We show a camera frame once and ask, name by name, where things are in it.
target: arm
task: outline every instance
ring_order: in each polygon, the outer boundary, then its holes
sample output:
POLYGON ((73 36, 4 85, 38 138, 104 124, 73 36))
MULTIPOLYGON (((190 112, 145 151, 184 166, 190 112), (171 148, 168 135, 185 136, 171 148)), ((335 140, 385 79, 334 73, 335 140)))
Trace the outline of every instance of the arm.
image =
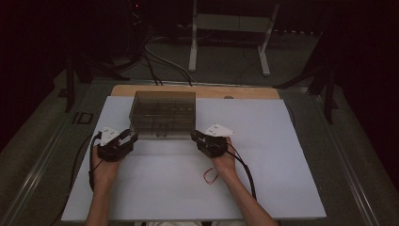
MULTIPOLYGON (((97 166, 102 160, 97 155, 97 146, 93 148, 93 166, 97 166)), ((101 162, 94 170, 94 190, 90 210, 85 225, 107 226, 109 199, 112 185, 117 178, 119 162, 101 162)))
MULTIPOLYGON (((227 137, 227 142, 231 144, 231 140, 227 137)), ((229 145, 228 151, 234 153, 234 150, 229 145)), ((217 173, 225 182, 228 190, 234 198, 241 214, 244 217, 247 225, 250 226, 275 226, 276 221, 253 199, 247 189, 241 183, 235 170, 235 159, 229 154, 223 154, 218 158, 212 159, 217 173)))

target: white desk leg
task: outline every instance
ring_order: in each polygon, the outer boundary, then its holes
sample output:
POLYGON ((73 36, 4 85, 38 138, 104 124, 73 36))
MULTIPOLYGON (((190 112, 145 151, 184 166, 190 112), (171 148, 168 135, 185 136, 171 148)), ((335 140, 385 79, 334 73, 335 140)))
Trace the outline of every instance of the white desk leg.
POLYGON ((188 62, 188 71, 193 73, 197 67, 197 0, 193 1, 193 33, 191 38, 190 60, 188 62))
POLYGON ((273 26, 274 22, 276 21, 278 11, 279 11, 279 4, 276 4, 273 8, 273 13, 270 17, 270 22, 264 34, 263 44, 258 46, 259 60, 261 61, 263 76, 270 76, 269 64, 267 63, 267 58, 264 51, 266 50, 267 43, 269 42, 270 37, 272 35, 273 26))

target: floor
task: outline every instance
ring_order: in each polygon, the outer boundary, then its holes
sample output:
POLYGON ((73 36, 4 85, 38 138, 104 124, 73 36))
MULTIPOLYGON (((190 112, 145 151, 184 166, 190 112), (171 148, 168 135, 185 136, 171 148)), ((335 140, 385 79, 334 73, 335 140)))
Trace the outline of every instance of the floor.
MULTIPOLYGON (((190 73, 194 86, 226 85, 271 87, 300 74, 316 37, 273 34, 266 49, 271 75, 262 75, 255 44, 225 43, 225 38, 201 40, 197 71, 190 73)), ((159 38, 149 50, 182 67, 188 67, 190 41, 159 38)), ((83 160, 104 100, 117 84, 153 84, 148 62, 120 72, 130 81, 115 81, 100 72, 91 84, 76 82, 76 102, 65 113, 65 73, 56 89, 21 128, 0 155, 0 225, 82 225, 57 216, 68 199, 70 181, 83 160), (90 113, 89 124, 74 122, 79 113, 90 113)), ((168 66, 152 62, 153 72, 165 85, 187 85, 185 78, 168 66)), ((315 220, 281 220, 288 225, 398 225, 399 195, 344 99, 335 88, 334 124, 323 116, 323 95, 306 92, 311 80, 279 90, 290 109, 293 124, 309 163, 327 217, 315 220)), ((110 225, 129 225, 111 222, 110 225)))

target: hand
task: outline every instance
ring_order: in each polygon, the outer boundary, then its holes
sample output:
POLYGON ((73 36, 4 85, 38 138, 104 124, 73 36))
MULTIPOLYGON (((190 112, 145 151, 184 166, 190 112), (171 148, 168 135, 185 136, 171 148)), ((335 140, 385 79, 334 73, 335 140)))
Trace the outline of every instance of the hand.
POLYGON ((122 158, 118 162, 106 162, 103 161, 97 155, 98 146, 94 146, 93 148, 93 166, 98 167, 94 170, 94 191, 98 189, 110 190, 112 185, 115 182, 115 179, 118 175, 118 169, 120 167, 120 163, 124 158, 122 158))
MULTIPOLYGON (((231 139, 226 137, 228 143, 228 152, 235 155, 234 148, 231 145, 231 139)), ((217 173, 224 180, 226 177, 236 176, 235 158, 228 153, 224 153, 220 157, 212 158, 217 173)))

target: white tabletop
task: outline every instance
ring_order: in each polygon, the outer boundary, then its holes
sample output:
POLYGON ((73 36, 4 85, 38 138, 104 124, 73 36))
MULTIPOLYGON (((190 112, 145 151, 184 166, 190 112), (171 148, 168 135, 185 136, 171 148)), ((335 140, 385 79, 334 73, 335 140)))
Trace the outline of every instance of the white tabletop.
MULTIPOLYGON (((129 128, 133 97, 108 97, 97 123, 129 128)), ((219 123, 236 132, 232 144, 249 166, 258 202, 275 219, 324 218, 326 212, 282 100, 197 99, 196 126, 219 123)), ((83 221, 92 192, 88 156, 78 172, 62 220, 83 221)), ((208 185, 202 175, 212 162, 191 140, 139 140, 120 166, 111 198, 110 219, 241 219, 221 179, 208 185)), ((236 168, 249 189, 247 175, 236 168)))

